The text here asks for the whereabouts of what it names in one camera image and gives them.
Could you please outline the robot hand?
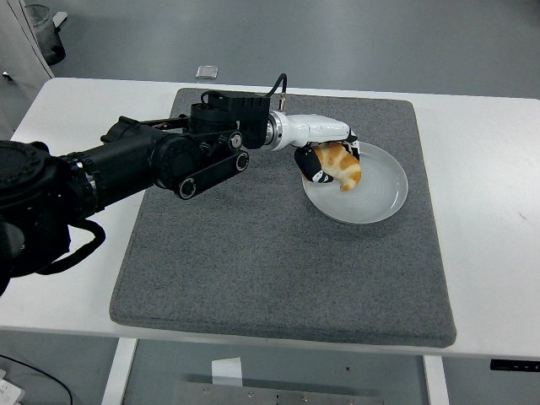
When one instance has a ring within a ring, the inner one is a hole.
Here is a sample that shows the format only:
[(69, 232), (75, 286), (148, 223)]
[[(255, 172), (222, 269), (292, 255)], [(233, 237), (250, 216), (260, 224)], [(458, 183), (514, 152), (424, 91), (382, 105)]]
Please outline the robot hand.
[(279, 120), (279, 145), (295, 147), (294, 161), (305, 180), (336, 181), (342, 192), (359, 184), (359, 140), (348, 124), (318, 115), (281, 116)]

